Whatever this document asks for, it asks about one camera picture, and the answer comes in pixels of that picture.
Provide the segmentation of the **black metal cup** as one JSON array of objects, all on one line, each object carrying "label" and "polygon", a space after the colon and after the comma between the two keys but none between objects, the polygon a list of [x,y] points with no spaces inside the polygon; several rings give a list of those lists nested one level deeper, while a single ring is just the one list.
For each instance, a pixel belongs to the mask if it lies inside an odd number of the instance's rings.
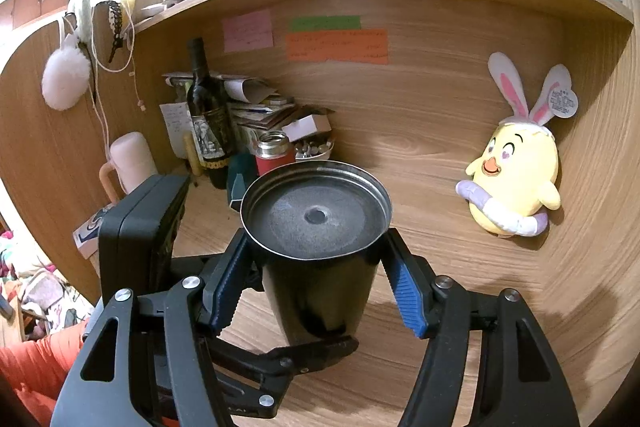
[{"label": "black metal cup", "polygon": [[241,222],[264,255],[262,283],[288,343],[356,334],[392,214],[384,185],[347,162],[288,164],[247,189]]}]

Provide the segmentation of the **dark green hexagonal box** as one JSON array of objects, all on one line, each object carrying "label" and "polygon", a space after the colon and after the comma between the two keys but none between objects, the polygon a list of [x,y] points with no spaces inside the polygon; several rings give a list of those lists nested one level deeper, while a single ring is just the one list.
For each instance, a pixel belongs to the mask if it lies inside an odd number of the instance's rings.
[{"label": "dark green hexagonal box", "polygon": [[257,164],[254,155],[241,153],[231,158],[227,180],[227,198],[232,210],[240,211],[244,194],[257,178]]}]

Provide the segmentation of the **dark wine bottle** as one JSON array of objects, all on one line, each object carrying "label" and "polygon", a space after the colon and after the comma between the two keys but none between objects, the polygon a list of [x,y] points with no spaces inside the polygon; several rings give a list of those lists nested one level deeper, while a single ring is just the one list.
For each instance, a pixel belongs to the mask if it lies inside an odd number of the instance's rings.
[{"label": "dark wine bottle", "polygon": [[188,105],[195,133],[196,153],[213,186],[218,190],[225,190],[231,158],[238,149],[224,82],[210,75],[202,38],[189,42],[189,52],[193,83],[188,91]]}]

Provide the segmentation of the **red thermos bottle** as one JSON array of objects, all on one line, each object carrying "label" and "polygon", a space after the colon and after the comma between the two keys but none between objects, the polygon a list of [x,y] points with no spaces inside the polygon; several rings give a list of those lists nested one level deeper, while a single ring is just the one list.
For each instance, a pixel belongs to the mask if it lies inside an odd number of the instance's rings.
[{"label": "red thermos bottle", "polygon": [[255,158],[257,172],[263,176],[273,169],[293,164],[295,148],[284,131],[270,130],[259,137]]}]

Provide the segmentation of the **stack of papers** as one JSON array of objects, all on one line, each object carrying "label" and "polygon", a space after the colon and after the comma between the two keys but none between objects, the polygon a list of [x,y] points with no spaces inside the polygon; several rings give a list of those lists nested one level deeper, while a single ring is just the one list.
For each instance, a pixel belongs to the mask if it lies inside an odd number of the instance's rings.
[{"label": "stack of papers", "polygon": [[[267,131],[282,130],[283,126],[308,115],[329,115],[324,108],[297,104],[295,98],[280,93],[260,78],[221,75],[214,72],[210,75],[224,82],[238,152],[248,150],[255,154],[259,137]],[[186,146],[183,141],[191,138],[194,144],[195,138],[188,105],[188,91],[193,83],[193,72],[170,72],[164,78],[168,86],[175,89],[177,100],[162,104],[160,113],[165,121],[172,150],[176,156],[185,158]],[[335,143],[332,131],[307,139],[332,139]]]}]

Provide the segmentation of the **white fluffy pompom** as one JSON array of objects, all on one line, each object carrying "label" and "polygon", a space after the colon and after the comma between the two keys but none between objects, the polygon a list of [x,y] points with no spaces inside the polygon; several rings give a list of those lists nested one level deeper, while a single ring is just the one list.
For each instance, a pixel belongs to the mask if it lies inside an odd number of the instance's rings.
[{"label": "white fluffy pompom", "polygon": [[48,58],[41,80],[47,106],[59,112],[72,108],[87,92],[91,64],[75,34],[67,35]]}]

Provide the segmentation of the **small metal bowl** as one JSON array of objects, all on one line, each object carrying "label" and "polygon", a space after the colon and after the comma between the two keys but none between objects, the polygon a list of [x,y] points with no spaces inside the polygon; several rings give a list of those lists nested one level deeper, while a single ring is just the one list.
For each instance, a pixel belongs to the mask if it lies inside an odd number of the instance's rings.
[{"label": "small metal bowl", "polygon": [[332,139],[305,139],[294,143],[295,160],[327,160],[331,157],[334,149],[334,141]]}]

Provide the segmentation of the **yellow chick plush toy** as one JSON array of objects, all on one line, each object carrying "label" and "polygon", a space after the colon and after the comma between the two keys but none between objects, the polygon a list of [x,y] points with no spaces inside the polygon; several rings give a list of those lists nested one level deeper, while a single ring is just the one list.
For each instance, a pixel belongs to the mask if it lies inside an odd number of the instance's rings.
[{"label": "yellow chick plush toy", "polygon": [[561,208],[555,185],[560,170],[554,118],[572,118],[579,106],[570,72],[550,68],[540,95],[529,107],[518,70],[506,54],[488,58],[491,78],[513,115],[499,122],[485,150],[465,168],[456,193],[469,204],[474,221],[501,237],[535,237],[548,228],[548,212]]}]

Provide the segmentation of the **small white cardboard box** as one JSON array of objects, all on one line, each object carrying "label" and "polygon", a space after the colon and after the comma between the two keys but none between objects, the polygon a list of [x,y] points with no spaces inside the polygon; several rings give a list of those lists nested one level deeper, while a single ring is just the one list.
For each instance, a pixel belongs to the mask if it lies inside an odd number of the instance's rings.
[{"label": "small white cardboard box", "polygon": [[331,132],[332,127],[326,115],[314,114],[292,121],[291,124],[283,126],[282,131],[291,142],[296,142],[310,136]]}]

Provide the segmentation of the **pink sticky note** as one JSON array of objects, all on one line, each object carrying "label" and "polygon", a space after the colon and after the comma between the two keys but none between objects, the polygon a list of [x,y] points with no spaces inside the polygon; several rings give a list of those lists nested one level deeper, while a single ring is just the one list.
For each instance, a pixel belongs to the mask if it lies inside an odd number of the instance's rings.
[{"label": "pink sticky note", "polygon": [[221,23],[226,53],[273,47],[271,14],[268,9],[224,18]]}]

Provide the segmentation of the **green sticky note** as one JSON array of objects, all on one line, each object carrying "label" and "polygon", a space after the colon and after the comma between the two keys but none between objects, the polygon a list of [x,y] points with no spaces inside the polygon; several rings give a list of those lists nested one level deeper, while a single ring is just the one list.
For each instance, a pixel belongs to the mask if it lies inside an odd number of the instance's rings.
[{"label": "green sticky note", "polygon": [[360,29],[359,15],[301,16],[290,20],[291,32]]}]

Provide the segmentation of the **orange sticky note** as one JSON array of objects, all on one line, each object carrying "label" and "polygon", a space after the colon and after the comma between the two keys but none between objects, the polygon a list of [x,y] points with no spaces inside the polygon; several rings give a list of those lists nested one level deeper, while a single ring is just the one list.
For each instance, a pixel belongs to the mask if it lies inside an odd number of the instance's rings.
[{"label": "orange sticky note", "polygon": [[290,62],[388,63],[385,29],[347,29],[291,32],[286,36]]}]

